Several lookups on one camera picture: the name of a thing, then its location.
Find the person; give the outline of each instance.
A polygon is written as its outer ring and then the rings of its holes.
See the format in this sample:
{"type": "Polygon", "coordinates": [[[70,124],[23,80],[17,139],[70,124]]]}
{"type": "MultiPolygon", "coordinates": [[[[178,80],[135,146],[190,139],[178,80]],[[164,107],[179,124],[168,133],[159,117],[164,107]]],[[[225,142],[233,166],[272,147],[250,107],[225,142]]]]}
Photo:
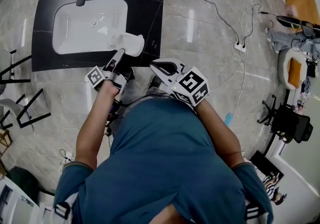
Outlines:
{"type": "Polygon", "coordinates": [[[67,201],[72,223],[84,224],[241,224],[255,215],[248,210],[253,204],[263,223],[272,223],[263,183],[208,101],[193,111],[167,98],[159,85],[154,77],[146,92],[152,97],[131,104],[118,118],[110,156],[97,167],[118,93],[112,82],[103,82],[78,134],[75,161],[63,168],[56,210],[67,201]]]}
{"type": "Polygon", "coordinates": [[[312,60],[317,61],[320,57],[320,38],[307,37],[303,32],[284,33],[265,28],[266,40],[272,44],[275,53],[281,50],[293,48],[295,51],[303,51],[312,54],[312,60]]]}
{"type": "Polygon", "coordinates": [[[277,182],[277,178],[273,177],[272,179],[266,180],[264,183],[269,199],[273,201],[276,206],[282,204],[287,197],[287,194],[281,194],[279,192],[279,187],[275,189],[277,182]]]}

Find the sink basin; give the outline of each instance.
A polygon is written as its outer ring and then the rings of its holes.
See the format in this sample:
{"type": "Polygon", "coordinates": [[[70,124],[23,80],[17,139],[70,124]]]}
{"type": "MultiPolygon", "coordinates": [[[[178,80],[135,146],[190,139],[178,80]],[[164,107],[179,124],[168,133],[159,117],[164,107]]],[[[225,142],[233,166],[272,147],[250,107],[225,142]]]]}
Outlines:
{"type": "Polygon", "coordinates": [[[126,32],[124,0],[87,0],[84,6],[63,5],[55,14],[53,49],[58,54],[112,51],[107,38],[113,29],[126,32]]]}

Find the marble floor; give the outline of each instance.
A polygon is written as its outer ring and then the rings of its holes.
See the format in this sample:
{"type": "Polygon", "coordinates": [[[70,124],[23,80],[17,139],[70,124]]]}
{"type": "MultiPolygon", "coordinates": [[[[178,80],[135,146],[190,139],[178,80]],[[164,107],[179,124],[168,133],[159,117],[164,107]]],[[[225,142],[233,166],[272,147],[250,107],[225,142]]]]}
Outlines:
{"type": "MultiPolygon", "coordinates": [[[[271,15],[258,14],[255,6],[253,33],[250,36],[246,61],[234,51],[230,42],[237,39],[235,33],[218,17],[215,7],[204,0],[163,0],[161,57],[177,57],[196,66],[208,79],[212,92],[207,97],[224,120],[234,113],[231,129],[240,140],[246,156],[257,149],[264,149],[270,139],[269,128],[257,123],[264,112],[262,100],[270,101],[271,94],[282,99],[285,88],[277,76],[277,58],[267,43],[264,28],[284,30],[271,15]],[[219,85],[235,75],[218,90],[219,85]]],[[[220,15],[241,36],[242,13],[254,3],[261,4],[260,11],[277,15],[285,14],[283,0],[209,0],[215,2],[220,15]]],[[[38,0],[0,0],[0,48],[17,49],[14,61],[31,54],[33,22],[38,0]]],[[[243,33],[251,29],[251,10],[243,15],[243,33]]],[[[33,117],[51,112],[51,116],[34,124],[34,132],[10,128],[13,144],[1,160],[10,169],[19,166],[29,170],[49,190],[56,189],[63,161],[60,149],[73,151],[78,129],[88,115],[86,83],[84,77],[89,68],[73,68],[31,72],[28,60],[14,70],[15,78],[30,77],[31,83],[7,87],[2,98],[16,100],[22,94],[30,99],[40,88],[41,96],[30,109],[33,117]]],[[[126,94],[143,95],[152,72],[148,67],[136,67],[136,80],[126,94]]],[[[98,161],[109,156],[108,139],[104,138],[98,161]]]]}

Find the black countertop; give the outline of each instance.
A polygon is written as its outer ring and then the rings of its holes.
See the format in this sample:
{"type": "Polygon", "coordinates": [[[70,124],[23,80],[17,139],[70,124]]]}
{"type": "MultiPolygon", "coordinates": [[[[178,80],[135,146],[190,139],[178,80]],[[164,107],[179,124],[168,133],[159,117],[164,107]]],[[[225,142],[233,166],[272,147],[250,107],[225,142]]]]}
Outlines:
{"type": "MultiPolygon", "coordinates": [[[[158,59],[161,47],[163,0],[124,0],[128,5],[126,32],[143,35],[144,51],[138,57],[125,55],[121,62],[132,67],[148,67],[158,59]]],[[[103,66],[116,53],[113,51],[58,54],[53,48],[53,28],[57,10],[76,0],[40,0],[32,33],[32,71],[103,66]]]]}

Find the teal t-shirt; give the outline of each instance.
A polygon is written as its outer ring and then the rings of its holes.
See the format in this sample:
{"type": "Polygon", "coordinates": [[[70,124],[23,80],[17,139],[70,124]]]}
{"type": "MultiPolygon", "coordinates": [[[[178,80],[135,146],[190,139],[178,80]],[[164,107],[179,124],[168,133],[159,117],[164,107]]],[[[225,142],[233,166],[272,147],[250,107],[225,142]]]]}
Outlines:
{"type": "Polygon", "coordinates": [[[110,157],[96,170],[67,164],[55,204],[76,192],[72,223],[148,224],[172,203],[187,223],[241,224],[250,216],[245,199],[259,214],[268,213],[267,223],[273,221],[253,165],[231,170],[197,115],[175,99],[135,106],[117,131],[110,157]]]}

